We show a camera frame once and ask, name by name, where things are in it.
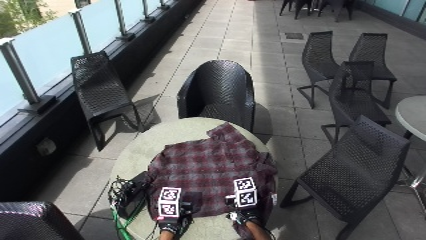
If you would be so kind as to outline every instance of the black wicker chair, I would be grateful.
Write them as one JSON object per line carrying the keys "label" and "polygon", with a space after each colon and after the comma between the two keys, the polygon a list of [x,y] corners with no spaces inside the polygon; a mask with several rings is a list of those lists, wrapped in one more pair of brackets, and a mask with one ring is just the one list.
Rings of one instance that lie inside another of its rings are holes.
{"label": "black wicker chair", "polygon": [[[99,124],[122,116],[128,126],[139,130],[140,115],[104,51],[71,58],[71,65],[80,105],[102,151],[106,147],[106,134]],[[127,116],[130,111],[135,112],[136,123]]]}
{"label": "black wicker chair", "polygon": [[[297,178],[280,206],[315,198],[348,223],[336,238],[347,239],[397,183],[409,145],[405,138],[361,116],[332,150]],[[299,185],[311,196],[292,200]]]}
{"label": "black wicker chair", "polygon": [[0,239],[83,240],[63,212],[48,202],[2,202],[0,222]]}
{"label": "black wicker chair", "polygon": [[228,60],[204,63],[177,94],[179,118],[209,117],[253,131],[255,91],[251,74]]}
{"label": "black wicker chair", "polygon": [[[373,64],[344,62],[336,73],[329,91],[336,124],[321,126],[332,144],[339,140],[340,128],[351,126],[360,115],[370,118],[381,126],[392,123],[372,96]],[[335,139],[328,131],[331,127],[336,128]]]}
{"label": "black wicker chair", "polygon": [[397,78],[390,72],[386,61],[385,61],[385,51],[386,51],[386,33],[363,33],[359,42],[352,50],[349,61],[374,61],[374,70],[372,80],[388,80],[389,88],[385,100],[376,101],[389,109],[392,89]]}
{"label": "black wicker chair", "polygon": [[323,10],[328,5],[332,5],[335,11],[335,21],[339,22],[339,16],[341,15],[343,8],[348,10],[349,20],[352,20],[352,13],[355,11],[356,0],[323,0],[320,6],[319,17],[321,16]]}
{"label": "black wicker chair", "polygon": [[[339,69],[339,64],[335,61],[332,53],[332,38],[333,31],[311,33],[304,49],[303,63],[312,84],[297,88],[297,90],[308,99],[312,108],[316,107],[315,88],[319,88],[325,94],[328,94],[328,91],[316,83],[333,79]],[[304,89],[311,89],[311,96],[303,91]]]}
{"label": "black wicker chair", "polygon": [[283,11],[285,6],[289,4],[289,11],[292,11],[292,5],[293,2],[296,1],[296,15],[295,15],[295,19],[297,19],[299,14],[303,10],[303,7],[305,4],[308,4],[308,16],[311,16],[311,10],[312,10],[312,1],[313,0],[284,0],[283,2],[283,6],[281,6],[281,11],[280,11],[280,16],[283,16]]}

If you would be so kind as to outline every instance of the metal railing post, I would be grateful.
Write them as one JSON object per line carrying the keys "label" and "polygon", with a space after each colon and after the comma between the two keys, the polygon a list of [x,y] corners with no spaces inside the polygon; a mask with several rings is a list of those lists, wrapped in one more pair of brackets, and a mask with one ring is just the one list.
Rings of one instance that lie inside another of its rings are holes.
{"label": "metal railing post", "polygon": [[79,38],[80,38],[84,54],[91,54],[92,53],[92,49],[91,49],[88,35],[87,35],[86,29],[84,29],[80,9],[70,11],[70,14],[71,14],[71,16],[72,16],[72,18],[75,20],[75,24],[76,24],[76,28],[78,28],[78,33],[79,33]]}
{"label": "metal railing post", "polygon": [[115,3],[116,3],[116,11],[118,11],[118,18],[119,18],[120,32],[122,32],[122,36],[118,37],[118,39],[124,40],[124,41],[131,41],[135,38],[135,33],[128,33],[126,30],[126,23],[124,23],[120,0],[115,0]]}
{"label": "metal railing post", "polygon": [[38,95],[38,92],[32,85],[23,62],[18,56],[12,41],[14,41],[14,38],[0,39],[0,50],[4,56],[4,59],[10,65],[16,82],[23,90],[24,98],[27,99],[30,104],[30,106],[26,106],[23,109],[19,109],[19,111],[40,114],[48,108],[48,106],[51,106],[51,104],[55,102],[56,97],[48,96],[48,95],[44,95],[43,97],[40,97]]}
{"label": "metal railing post", "polygon": [[148,22],[148,23],[152,23],[156,21],[156,18],[150,16],[148,14],[148,4],[147,4],[147,0],[143,0],[143,3],[144,3],[144,16],[146,16],[146,19],[144,21]]}

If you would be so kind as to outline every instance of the plaid shirt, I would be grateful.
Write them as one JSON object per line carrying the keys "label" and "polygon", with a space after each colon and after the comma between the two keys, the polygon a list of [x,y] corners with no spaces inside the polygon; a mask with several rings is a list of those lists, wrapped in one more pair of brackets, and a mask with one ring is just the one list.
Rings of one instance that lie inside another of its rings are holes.
{"label": "plaid shirt", "polygon": [[269,153],[227,122],[211,131],[209,139],[167,145],[148,167],[152,179],[150,212],[159,216],[157,200],[163,187],[183,189],[181,199],[193,204],[193,217],[231,212],[225,196],[235,194],[233,180],[252,177],[257,187],[257,208],[263,219],[272,211],[277,168]]}

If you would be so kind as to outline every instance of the round table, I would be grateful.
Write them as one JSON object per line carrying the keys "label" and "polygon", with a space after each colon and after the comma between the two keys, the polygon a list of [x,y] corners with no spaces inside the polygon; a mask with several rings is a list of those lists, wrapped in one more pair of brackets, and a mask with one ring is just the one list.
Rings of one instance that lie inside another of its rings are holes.
{"label": "round table", "polygon": [[397,105],[396,116],[406,130],[426,141],[426,96],[404,99]]}
{"label": "round table", "polygon": [[[414,96],[404,99],[396,109],[397,120],[408,130],[405,137],[410,138],[416,135],[426,141],[426,96]],[[410,170],[405,167],[409,178],[405,180],[405,185],[409,186],[420,200],[426,214],[426,195],[425,186],[422,185],[426,177],[426,166],[420,171],[417,176],[413,176]]]}
{"label": "round table", "polygon": [[[164,122],[153,126],[147,132],[140,134],[128,147],[122,152],[112,173],[111,181],[118,175],[123,179],[132,179],[139,173],[148,169],[148,165],[155,156],[164,150],[164,146],[179,142],[207,139],[207,131],[224,123],[223,120],[212,118],[184,118],[173,122]],[[232,124],[240,133],[251,140],[259,152],[269,152],[265,144],[244,128]],[[185,232],[184,239],[240,239],[232,228],[232,221],[225,218],[227,214],[195,218],[195,222]],[[146,239],[155,228],[155,221],[151,219],[148,211],[144,209],[128,226],[128,231],[136,239]]]}

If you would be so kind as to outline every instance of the glove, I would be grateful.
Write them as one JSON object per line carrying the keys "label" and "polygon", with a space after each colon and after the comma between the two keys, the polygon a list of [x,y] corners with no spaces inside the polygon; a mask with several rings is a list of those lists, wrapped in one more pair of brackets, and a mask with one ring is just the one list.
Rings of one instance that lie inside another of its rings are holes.
{"label": "glove", "polygon": [[181,224],[179,220],[180,220],[179,218],[173,218],[173,217],[159,217],[157,221],[159,221],[160,233],[163,231],[169,231],[175,235],[180,233]]}
{"label": "glove", "polygon": [[160,233],[169,231],[173,235],[181,236],[188,230],[189,224],[192,223],[192,215],[181,216],[180,218],[173,217],[159,217]]}
{"label": "glove", "polygon": [[235,220],[240,225],[245,225],[248,221],[261,223],[261,217],[257,208],[237,209],[236,212],[228,214],[228,218]]}

